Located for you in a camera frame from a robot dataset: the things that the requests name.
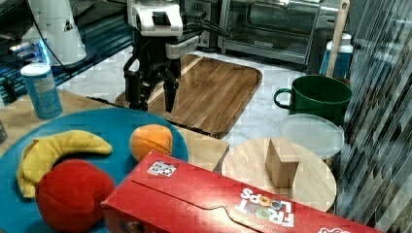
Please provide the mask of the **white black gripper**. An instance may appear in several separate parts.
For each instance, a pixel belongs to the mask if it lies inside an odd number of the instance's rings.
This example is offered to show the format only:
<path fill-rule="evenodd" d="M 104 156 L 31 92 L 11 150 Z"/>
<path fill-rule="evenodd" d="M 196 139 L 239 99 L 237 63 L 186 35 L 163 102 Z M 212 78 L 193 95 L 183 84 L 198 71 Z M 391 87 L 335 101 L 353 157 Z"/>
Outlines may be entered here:
<path fill-rule="evenodd" d="M 163 81 L 165 111 L 171 113 L 180 58 L 199 43 L 200 21 L 188 19 L 178 0 L 127 0 L 133 53 L 123 68 L 129 108 L 146 112 L 151 85 Z"/>

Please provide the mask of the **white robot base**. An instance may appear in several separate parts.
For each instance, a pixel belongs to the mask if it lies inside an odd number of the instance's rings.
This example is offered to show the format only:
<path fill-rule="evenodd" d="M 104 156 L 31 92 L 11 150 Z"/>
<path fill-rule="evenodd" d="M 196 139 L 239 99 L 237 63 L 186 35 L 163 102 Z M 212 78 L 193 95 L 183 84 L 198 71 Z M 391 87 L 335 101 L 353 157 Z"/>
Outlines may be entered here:
<path fill-rule="evenodd" d="M 51 66 L 70 65 L 86 57 L 86 49 L 75 25 L 69 0 L 27 0 L 33 15 L 23 42 L 39 43 Z"/>

